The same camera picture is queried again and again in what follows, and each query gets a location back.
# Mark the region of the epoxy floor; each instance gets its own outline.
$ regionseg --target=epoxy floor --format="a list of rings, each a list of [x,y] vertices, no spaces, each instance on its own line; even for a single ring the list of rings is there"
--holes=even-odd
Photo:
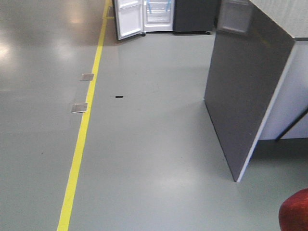
[[[70,106],[85,99],[79,78],[92,68],[103,4],[1,7],[3,231],[57,228],[81,118]],[[70,231],[279,230],[280,204],[308,185],[306,147],[264,145],[232,181],[203,102],[214,39],[117,42],[108,19]]]

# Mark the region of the red fabric seat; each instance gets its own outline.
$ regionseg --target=red fabric seat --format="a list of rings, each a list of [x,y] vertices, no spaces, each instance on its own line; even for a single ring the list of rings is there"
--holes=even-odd
[[[308,189],[286,199],[279,210],[281,231],[308,231]]]

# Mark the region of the stainless steel refrigerator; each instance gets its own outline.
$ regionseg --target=stainless steel refrigerator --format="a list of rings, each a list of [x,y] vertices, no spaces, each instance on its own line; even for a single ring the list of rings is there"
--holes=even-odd
[[[173,31],[174,0],[113,0],[117,39]]]

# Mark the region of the white countertop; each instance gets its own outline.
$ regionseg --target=white countertop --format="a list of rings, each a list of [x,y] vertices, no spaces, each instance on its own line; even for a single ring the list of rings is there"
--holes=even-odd
[[[294,38],[308,38],[308,0],[250,0]]]

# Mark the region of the yellow floor line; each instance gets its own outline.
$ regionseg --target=yellow floor line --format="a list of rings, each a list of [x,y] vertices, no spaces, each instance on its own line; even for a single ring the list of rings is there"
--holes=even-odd
[[[103,24],[102,29],[100,33],[100,38],[95,54],[94,59],[94,65],[92,69],[92,73],[94,74],[93,80],[90,82],[88,94],[86,98],[86,102],[88,103],[88,109],[87,111],[82,115],[78,139],[75,147],[74,157],[72,161],[72,166],[67,182],[67,187],[65,191],[64,201],[62,205],[62,210],[60,214],[59,224],[57,231],[68,231],[71,214],[72,214],[72,208],[73,208],[73,202],[76,192],[76,186],[79,176],[79,170],[81,166],[81,160],[83,156],[83,150],[85,147],[87,132],[88,132],[88,126],[90,121],[90,115],[91,115],[91,109],[92,109],[92,102],[94,97],[94,91],[95,91],[95,85],[96,85],[96,78],[99,70],[100,60],[102,56],[103,51],[103,42],[105,38],[106,33],[106,26],[107,26],[107,11],[109,9],[109,6],[111,6],[111,1],[106,0],[105,6],[104,6],[104,12],[103,12]]]

